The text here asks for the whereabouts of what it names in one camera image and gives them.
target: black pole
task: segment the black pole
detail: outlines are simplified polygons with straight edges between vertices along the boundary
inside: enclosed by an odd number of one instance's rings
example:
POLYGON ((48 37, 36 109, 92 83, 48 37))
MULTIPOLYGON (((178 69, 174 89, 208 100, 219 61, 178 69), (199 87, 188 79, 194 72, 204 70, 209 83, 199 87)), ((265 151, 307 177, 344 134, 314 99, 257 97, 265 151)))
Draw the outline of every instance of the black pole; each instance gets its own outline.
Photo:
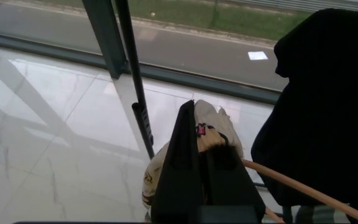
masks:
POLYGON ((124 38, 125 47, 127 49, 127 56, 129 66, 131 68, 132 79, 134 81, 136 97, 138 103, 132 104, 132 109, 136 117, 137 125, 139 126, 140 133, 144 144, 146 146, 149 158, 154 157, 153 150, 153 135, 150 127, 149 114, 147 112, 146 98, 144 95, 142 77, 140 75, 139 60, 137 58, 134 30, 132 29, 131 14, 127 0, 116 1, 118 18, 121 26, 122 36, 124 38))

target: grass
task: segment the grass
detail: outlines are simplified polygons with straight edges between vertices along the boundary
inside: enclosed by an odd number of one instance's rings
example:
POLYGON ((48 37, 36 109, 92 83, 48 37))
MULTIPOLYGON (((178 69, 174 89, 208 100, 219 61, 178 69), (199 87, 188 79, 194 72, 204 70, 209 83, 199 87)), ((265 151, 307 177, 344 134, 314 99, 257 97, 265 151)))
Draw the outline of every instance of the grass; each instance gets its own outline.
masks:
MULTIPOLYGON (((42 1, 83 8, 80 0, 42 1)), ((270 40, 278 40, 310 15, 307 12, 284 13, 232 6, 218 0, 129 0, 129 8, 134 17, 270 40)))

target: corrugated metal barrier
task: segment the corrugated metal barrier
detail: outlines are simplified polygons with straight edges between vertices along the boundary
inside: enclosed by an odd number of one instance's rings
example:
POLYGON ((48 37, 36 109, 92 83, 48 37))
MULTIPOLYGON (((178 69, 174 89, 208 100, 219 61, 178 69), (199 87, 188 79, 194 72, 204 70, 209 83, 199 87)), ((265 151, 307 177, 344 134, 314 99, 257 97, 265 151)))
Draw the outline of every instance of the corrugated metal barrier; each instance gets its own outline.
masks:
POLYGON ((358 0, 231 0, 248 4, 315 12, 320 9, 337 8, 358 11, 358 0))

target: black fabric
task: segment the black fabric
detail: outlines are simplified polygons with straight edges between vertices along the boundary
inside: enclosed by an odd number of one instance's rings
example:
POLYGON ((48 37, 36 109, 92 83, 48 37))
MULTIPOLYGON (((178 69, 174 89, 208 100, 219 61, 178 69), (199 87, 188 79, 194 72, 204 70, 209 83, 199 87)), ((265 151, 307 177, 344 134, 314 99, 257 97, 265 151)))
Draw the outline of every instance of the black fabric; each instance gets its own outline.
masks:
MULTIPOLYGON (((318 11, 274 52, 289 84, 255 139, 253 160, 358 209, 358 12, 318 11)), ((320 204, 262 179, 280 205, 320 204)))

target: curb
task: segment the curb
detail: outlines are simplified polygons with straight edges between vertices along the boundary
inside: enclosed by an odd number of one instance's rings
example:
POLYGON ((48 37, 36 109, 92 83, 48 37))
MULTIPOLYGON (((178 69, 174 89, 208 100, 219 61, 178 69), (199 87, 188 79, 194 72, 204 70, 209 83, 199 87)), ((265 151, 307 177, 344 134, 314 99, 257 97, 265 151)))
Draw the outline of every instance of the curb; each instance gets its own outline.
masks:
MULTIPOLYGON (((30 0, 0 0, 0 3, 31 7, 34 9, 53 11, 53 12, 59 12, 64 14, 71 14, 74 16, 88 17, 85 9, 78 8, 78 7, 57 6, 55 4, 49 4, 40 1, 30 1, 30 0)), ((266 47, 270 49, 272 49, 274 45, 277 43, 276 40, 250 37, 246 35, 234 34, 234 33, 224 32, 219 30, 204 29, 204 28, 186 26, 181 24, 174 24, 171 22, 143 19, 139 17, 132 17, 132 23, 145 27, 154 27, 167 31, 183 32, 187 34, 198 35, 201 37, 210 37, 210 38, 221 39, 226 41, 240 42, 242 44, 255 45, 255 46, 266 47)))

